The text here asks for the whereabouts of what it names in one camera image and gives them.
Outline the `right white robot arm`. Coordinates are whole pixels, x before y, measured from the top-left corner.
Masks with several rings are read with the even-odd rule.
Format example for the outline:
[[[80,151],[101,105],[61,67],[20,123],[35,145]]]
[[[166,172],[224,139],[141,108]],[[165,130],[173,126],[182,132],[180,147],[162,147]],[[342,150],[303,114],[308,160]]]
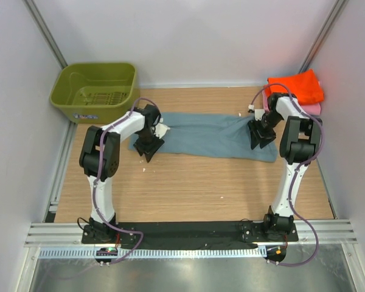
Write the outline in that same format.
[[[260,120],[248,122],[251,148],[263,149],[276,139],[274,128],[285,121],[279,154],[284,171],[273,204],[260,224],[261,233],[270,241],[287,237],[296,240],[294,202],[302,178],[321,146],[322,120],[307,114],[295,95],[273,93],[268,97],[269,111]]]

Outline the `grey-blue t shirt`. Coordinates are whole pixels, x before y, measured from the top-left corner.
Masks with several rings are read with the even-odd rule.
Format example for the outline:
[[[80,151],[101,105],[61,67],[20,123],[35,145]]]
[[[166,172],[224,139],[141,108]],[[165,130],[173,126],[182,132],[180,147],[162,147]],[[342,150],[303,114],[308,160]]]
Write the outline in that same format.
[[[274,142],[251,149],[250,120],[254,116],[162,113],[160,123],[170,130],[162,138],[164,145],[158,152],[275,162],[278,150]]]

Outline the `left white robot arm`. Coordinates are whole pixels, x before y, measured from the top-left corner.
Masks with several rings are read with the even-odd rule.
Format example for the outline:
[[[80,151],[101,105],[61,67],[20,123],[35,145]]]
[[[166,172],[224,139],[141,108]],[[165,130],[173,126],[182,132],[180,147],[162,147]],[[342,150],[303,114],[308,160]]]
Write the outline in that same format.
[[[161,112],[156,105],[132,107],[116,121],[88,128],[80,153],[79,164],[91,187],[92,211],[84,233],[103,243],[111,243],[117,235],[116,212],[112,199],[112,177],[119,167],[120,145],[136,134],[134,149],[150,162],[164,145],[168,131],[161,124]]]

